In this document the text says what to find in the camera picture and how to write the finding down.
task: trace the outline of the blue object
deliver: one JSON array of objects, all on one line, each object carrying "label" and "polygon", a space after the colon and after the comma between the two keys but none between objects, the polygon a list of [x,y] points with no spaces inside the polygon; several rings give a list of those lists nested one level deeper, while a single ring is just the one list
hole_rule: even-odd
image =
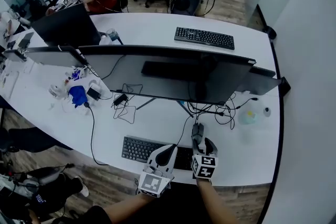
[{"label": "blue object", "polygon": [[69,93],[72,95],[72,103],[75,104],[75,108],[88,101],[83,86],[73,86],[71,87]]}]

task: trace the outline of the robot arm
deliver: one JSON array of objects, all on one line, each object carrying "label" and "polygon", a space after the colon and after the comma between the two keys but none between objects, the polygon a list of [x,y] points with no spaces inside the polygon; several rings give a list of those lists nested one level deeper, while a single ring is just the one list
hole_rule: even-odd
[{"label": "robot arm", "polygon": [[202,126],[201,128],[198,127],[198,132],[195,132],[195,130],[193,130],[192,170],[196,178],[211,179],[212,175],[214,174],[215,168],[218,165],[218,157],[217,157],[218,150],[215,144],[208,138],[204,139],[206,147],[205,153],[203,150],[199,149],[198,145],[201,142],[203,136],[203,129],[204,128]]},{"label": "robot arm", "polygon": [[159,198],[170,188],[174,179],[172,174],[177,155],[177,146],[166,145],[153,151],[140,175],[140,192]]}]

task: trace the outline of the monitor stand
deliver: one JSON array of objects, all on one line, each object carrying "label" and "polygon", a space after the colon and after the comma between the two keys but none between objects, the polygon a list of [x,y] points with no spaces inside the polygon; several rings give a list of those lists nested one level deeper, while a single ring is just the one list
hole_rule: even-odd
[{"label": "monitor stand", "polygon": [[[147,101],[145,104],[142,104],[141,106],[139,106],[139,107],[137,108],[137,110],[141,109],[142,107],[144,107],[145,105],[149,104],[150,102],[153,102],[155,99],[156,99],[156,98],[152,98],[151,100]],[[188,111],[188,109],[186,109],[185,106],[184,106],[183,104],[181,104],[179,101],[176,101],[176,102],[183,108],[183,110],[184,110],[185,112],[187,112],[187,113],[189,114],[190,117],[192,117],[192,118],[194,117],[194,116],[192,115],[192,113],[190,113],[190,111]]]}]

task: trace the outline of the wooden floor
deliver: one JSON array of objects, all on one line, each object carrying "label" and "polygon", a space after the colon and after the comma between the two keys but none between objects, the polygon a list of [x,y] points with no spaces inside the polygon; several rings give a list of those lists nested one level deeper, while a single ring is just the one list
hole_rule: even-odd
[{"label": "wooden floor", "polygon": [[[245,0],[216,0],[214,8],[206,18],[223,20],[243,26],[249,26],[260,30],[262,28],[260,18],[255,15],[248,24],[245,18]],[[150,8],[144,7],[144,0],[134,2],[129,0],[130,12],[155,12],[166,13],[164,2],[155,2]],[[6,110],[4,127],[27,128],[32,125],[13,111]],[[71,196],[66,203],[66,214],[70,209],[83,213],[93,205],[105,206],[122,201],[134,195],[136,185],[135,178],[139,175],[129,173],[111,166],[102,167],[96,165],[93,160],[76,151],[67,151],[54,147],[41,153],[18,152],[10,154],[17,172],[37,169],[45,166],[58,166],[66,163],[74,163],[75,168],[69,169],[66,173],[70,177],[81,176],[88,186],[90,195],[85,198],[78,195]],[[246,187],[217,187],[216,190],[222,197],[225,204],[236,214],[240,223],[255,224],[264,206],[268,194],[269,185],[246,186]]]},{"label": "wooden floor", "polygon": [[[150,12],[150,13],[167,13],[166,2],[155,1],[150,4],[149,8],[145,7],[145,0],[128,0],[129,12]],[[205,14],[210,10],[213,0],[209,0],[207,9],[207,0],[203,0],[201,14]],[[256,30],[262,30],[262,22],[257,13],[254,13],[251,20],[247,20],[245,12],[245,0],[216,0],[213,9],[205,15],[205,18],[222,20],[225,22],[247,26]]]}]

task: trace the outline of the black pants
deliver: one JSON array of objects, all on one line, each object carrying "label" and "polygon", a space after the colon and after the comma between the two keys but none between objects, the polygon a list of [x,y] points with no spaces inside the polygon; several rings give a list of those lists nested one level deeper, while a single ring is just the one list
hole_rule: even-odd
[{"label": "black pants", "polygon": [[32,198],[30,209],[38,216],[56,212],[63,208],[67,198],[79,193],[83,186],[78,178],[69,179],[61,174],[54,182],[41,186]]}]

